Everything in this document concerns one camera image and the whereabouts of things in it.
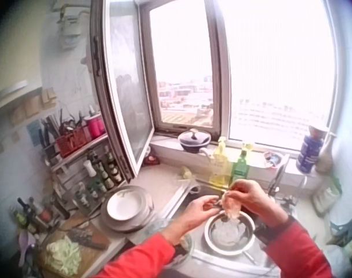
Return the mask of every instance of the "hand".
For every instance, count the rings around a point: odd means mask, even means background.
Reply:
[[[218,196],[203,196],[193,200],[180,216],[161,231],[163,237],[172,245],[179,244],[181,237],[187,232],[220,212],[219,208],[213,208],[218,198]]]
[[[287,213],[269,198],[256,181],[236,180],[225,197],[241,202],[270,227],[280,225],[288,219]]]

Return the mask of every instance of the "raw chicken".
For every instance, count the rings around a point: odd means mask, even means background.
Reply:
[[[237,220],[240,215],[241,203],[233,198],[222,196],[222,207],[229,219]]]

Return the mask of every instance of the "cabbage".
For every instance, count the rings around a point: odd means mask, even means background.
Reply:
[[[72,242],[67,236],[47,245],[47,264],[55,270],[72,276],[78,273],[82,260],[78,243]]]

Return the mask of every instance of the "utensil holder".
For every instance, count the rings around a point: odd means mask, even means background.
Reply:
[[[59,147],[62,158],[67,157],[87,143],[88,140],[85,136],[83,127],[76,128],[71,133],[62,135],[56,139],[56,144]]]

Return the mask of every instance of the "black pot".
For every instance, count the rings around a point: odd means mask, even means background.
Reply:
[[[182,148],[187,152],[202,152],[206,156],[209,156],[206,149],[204,149],[211,141],[211,135],[208,132],[190,129],[189,131],[181,133],[178,136],[178,141],[180,142]]]

